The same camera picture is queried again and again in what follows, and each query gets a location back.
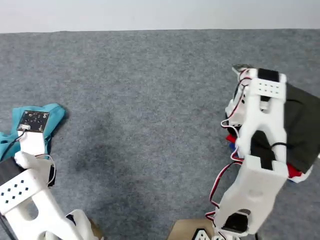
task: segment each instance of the blue part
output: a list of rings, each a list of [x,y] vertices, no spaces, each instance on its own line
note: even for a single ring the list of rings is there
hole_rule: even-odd
[[[236,150],[236,145],[234,143],[229,143],[229,147],[231,148],[231,151],[234,152],[234,150]]]
[[[24,111],[49,112],[49,118],[46,122],[46,126],[43,132],[46,153],[48,153],[48,143],[51,140],[52,133],[64,118],[66,113],[66,110],[57,103],[51,103],[45,106],[22,106],[14,108],[12,110],[11,134],[7,135],[3,132],[0,132],[0,156],[3,155],[8,145],[18,137],[17,127]],[[5,155],[4,159],[13,157],[18,151],[20,151],[20,143],[16,142]]]

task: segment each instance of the gray carpet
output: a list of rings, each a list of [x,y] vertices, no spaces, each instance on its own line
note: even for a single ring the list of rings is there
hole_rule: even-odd
[[[231,65],[278,70],[320,97],[319,39],[289,29],[0,34],[0,129],[14,107],[63,105],[51,152],[63,211],[85,210],[110,240],[164,240],[176,220],[212,210],[230,161],[219,123],[237,83]],[[284,186],[263,240],[318,239],[319,173],[317,162],[307,181]]]

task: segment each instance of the black strap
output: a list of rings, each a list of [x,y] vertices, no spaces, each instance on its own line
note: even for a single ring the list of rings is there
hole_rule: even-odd
[[[271,145],[271,148],[273,148],[274,146],[277,146],[277,145],[287,146],[287,144],[284,142],[275,142],[274,144]]]

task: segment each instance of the black wire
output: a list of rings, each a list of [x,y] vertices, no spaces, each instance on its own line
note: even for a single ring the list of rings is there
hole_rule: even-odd
[[[277,146],[277,145],[287,146],[287,144],[286,144],[286,143],[284,143],[284,142],[275,142],[274,144],[272,144],[272,145],[271,145],[271,147],[270,147],[270,148],[273,148],[274,146]]]
[[[20,136],[18,136],[17,138],[15,138],[15,139],[8,145],[8,147],[4,150],[4,152],[3,152],[3,154],[2,154],[2,156],[1,156],[1,158],[0,158],[0,162],[1,162],[2,160],[4,160],[4,158],[5,158],[6,154],[8,153],[8,151],[12,148],[12,146],[16,143],[16,141],[18,141],[18,140],[23,136],[23,134],[25,134],[26,131],[27,131],[27,130],[24,130],[23,133],[22,133]],[[12,234],[12,232],[11,232],[10,229],[9,229],[9,227],[7,226],[7,224],[6,224],[6,222],[5,222],[5,217],[4,217],[2,214],[0,214],[0,224],[1,224],[2,228],[3,228],[3,230],[5,231],[5,233],[8,235],[9,239],[10,239],[10,240],[16,240],[15,236]]]
[[[224,240],[227,240],[224,235],[222,235],[220,232],[218,233],[220,234],[221,237],[223,237]]]
[[[18,140],[25,134],[26,131],[27,131],[27,130],[24,130],[23,133],[22,133],[20,136],[16,137],[15,140],[13,140],[13,141],[9,144],[9,146],[8,146],[8,147],[4,150],[4,152],[3,152],[3,154],[2,154],[2,156],[1,156],[1,158],[0,158],[0,162],[2,162],[2,161],[4,160],[4,158],[5,158],[6,154],[8,153],[8,151],[12,148],[12,146],[16,143],[16,141],[18,141]]]

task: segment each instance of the white plastic part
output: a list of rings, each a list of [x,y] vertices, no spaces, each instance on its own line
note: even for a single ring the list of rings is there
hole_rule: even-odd
[[[47,183],[50,176],[52,162],[46,159],[37,159],[34,155],[18,151],[14,155],[15,162],[24,169],[34,169],[41,174],[42,179]]]
[[[26,131],[19,139],[20,150],[31,155],[40,155],[46,153],[44,134],[40,132]]]
[[[244,237],[255,234],[273,209],[275,198],[288,177],[287,165],[272,161],[273,170],[264,169],[259,157],[246,155],[232,186],[224,193],[214,217],[216,230],[226,235]],[[247,231],[223,230],[229,216],[249,210]]]
[[[31,200],[38,210],[35,219],[29,216],[23,203],[5,214],[19,240],[43,240],[46,232],[62,240],[84,240],[73,222],[64,216],[49,189],[39,191]]]
[[[240,240],[240,238],[231,235],[224,235],[224,237],[221,235],[215,235],[211,238],[211,240]]]
[[[94,236],[94,233],[91,229],[91,223],[82,210],[73,210],[68,215],[73,216],[75,228],[78,230],[84,240],[104,240],[104,238],[98,239],[98,237]],[[47,232],[45,234],[45,240],[58,240],[58,237],[51,232]]]
[[[287,133],[284,128],[286,102],[286,76],[280,74],[279,82],[253,78],[250,81],[246,96],[244,122],[239,131],[236,146],[238,155],[243,158],[250,154],[251,138],[256,131],[263,131],[270,145],[287,143]],[[261,111],[261,96],[271,97],[268,109]],[[277,161],[287,162],[287,147],[276,145],[273,152]]]
[[[5,215],[45,187],[45,181],[36,170],[25,170],[0,186],[0,213]]]

